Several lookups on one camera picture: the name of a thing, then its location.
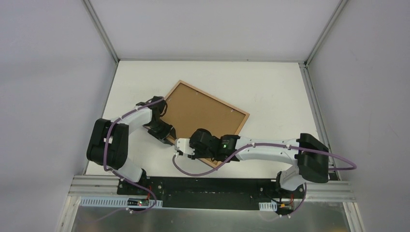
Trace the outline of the blue wooden photo frame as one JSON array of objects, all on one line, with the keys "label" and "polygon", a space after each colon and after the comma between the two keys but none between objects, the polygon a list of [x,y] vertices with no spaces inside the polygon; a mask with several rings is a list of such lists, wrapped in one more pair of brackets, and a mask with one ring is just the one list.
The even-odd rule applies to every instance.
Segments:
[{"label": "blue wooden photo frame", "polygon": [[178,138],[189,138],[197,129],[206,129],[216,137],[238,135],[249,113],[208,94],[182,80],[166,95],[167,113],[160,117],[172,125],[176,138],[168,140],[174,145]]}]

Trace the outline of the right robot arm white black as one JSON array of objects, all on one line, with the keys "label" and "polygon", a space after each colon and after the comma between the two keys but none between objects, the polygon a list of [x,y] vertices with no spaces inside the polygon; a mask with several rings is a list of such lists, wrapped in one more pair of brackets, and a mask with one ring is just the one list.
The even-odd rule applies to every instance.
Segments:
[{"label": "right robot arm white black", "polygon": [[287,198],[300,185],[327,183],[329,149],[314,136],[300,134],[297,139],[258,140],[240,135],[216,137],[205,129],[198,129],[188,139],[185,154],[190,159],[211,159],[219,162],[263,160],[290,165],[277,174],[274,190]]}]

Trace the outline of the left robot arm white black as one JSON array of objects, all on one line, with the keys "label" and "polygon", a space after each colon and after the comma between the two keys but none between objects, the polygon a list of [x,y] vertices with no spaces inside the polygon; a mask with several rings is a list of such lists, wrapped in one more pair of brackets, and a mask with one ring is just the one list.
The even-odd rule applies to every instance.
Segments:
[{"label": "left robot arm white black", "polygon": [[87,160],[128,180],[130,191],[143,195],[148,187],[146,171],[128,157],[129,135],[139,128],[146,128],[148,134],[161,143],[172,145],[176,130],[162,120],[167,108],[162,96],[153,96],[114,119],[97,119],[86,151]]}]

